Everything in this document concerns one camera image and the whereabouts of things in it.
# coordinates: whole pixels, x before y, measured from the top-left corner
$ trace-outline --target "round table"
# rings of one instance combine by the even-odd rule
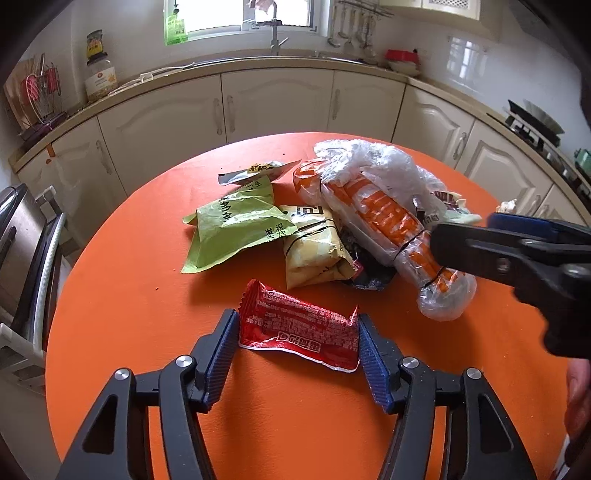
[[[92,238],[57,305],[47,352],[47,408],[61,458],[109,376],[121,366],[157,370],[213,331],[224,309],[238,308],[257,278],[285,291],[282,242],[242,251],[197,275],[181,274],[194,229],[181,218],[223,196],[217,174],[268,160],[314,158],[314,145],[350,135],[254,138],[192,158],[132,194]],[[415,162],[461,193],[485,218],[496,200],[460,173],[422,153]],[[274,182],[276,205],[301,203],[291,173]],[[290,293],[348,317],[356,305],[403,353],[433,369],[477,367],[511,416],[540,479],[564,439],[566,361],[541,346],[544,320],[511,289],[478,279],[476,297],[453,322],[422,316],[417,290],[398,275],[383,292],[340,282]],[[152,461],[167,478],[158,411],[150,409]],[[445,412],[438,408],[427,478],[439,478]],[[361,369],[332,371],[284,352],[238,349],[221,400],[200,424],[220,480],[375,480],[395,416],[372,400]]]

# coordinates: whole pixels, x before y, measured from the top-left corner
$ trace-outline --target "white cabinet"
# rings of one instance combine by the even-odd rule
[[[169,168],[226,144],[220,76],[178,83],[99,115],[127,194]]]
[[[583,217],[579,215],[577,209],[556,185],[552,185],[546,198],[540,202],[540,208],[534,216],[586,225]]]
[[[328,131],[390,142],[403,96],[403,83],[335,72]]]
[[[408,86],[392,143],[456,166],[474,117],[439,97]]]
[[[492,128],[476,121],[456,170],[499,202],[517,199],[517,213],[532,215],[552,181],[532,159]]]
[[[224,73],[228,141],[286,132],[324,132],[334,72],[265,69]]]
[[[474,20],[480,16],[480,0],[423,0],[423,8]]]
[[[478,20],[480,0],[379,0],[384,7],[410,7],[436,10]]]
[[[34,196],[53,185],[57,203],[68,214],[68,230],[84,246],[125,200],[125,192],[92,118],[53,142],[18,173]]]
[[[379,0],[402,17],[499,41],[505,0]]]

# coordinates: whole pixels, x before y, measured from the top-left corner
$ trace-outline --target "green container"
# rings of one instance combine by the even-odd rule
[[[575,152],[574,162],[583,170],[588,177],[591,177],[591,153],[581,148]]]

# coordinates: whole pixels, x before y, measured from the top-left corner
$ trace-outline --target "oven handle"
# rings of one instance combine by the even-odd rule
[[[39,289],[34,299],[35,309],[33,315],[33,347],[35,350],[43,350],[43,317],[45,316],[45,300],[47,297],[47,289],[49,287],[49,279],[53,261],[56,256],[57,246],[59,244],[61,231],[66,224],[66,214],[60,213],[56,218],[56,228],[53,231],[51,239],[49,240],[49,248],[47,255],[43,261],[41,269],[41,279],[39,280]]]

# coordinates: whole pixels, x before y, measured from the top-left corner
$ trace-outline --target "yellow snack bag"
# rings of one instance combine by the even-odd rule
[[[340,241],[329,209],[281,205],[279,210],[297,227],[283,245],[288,289],[355,275],[353,259]]]

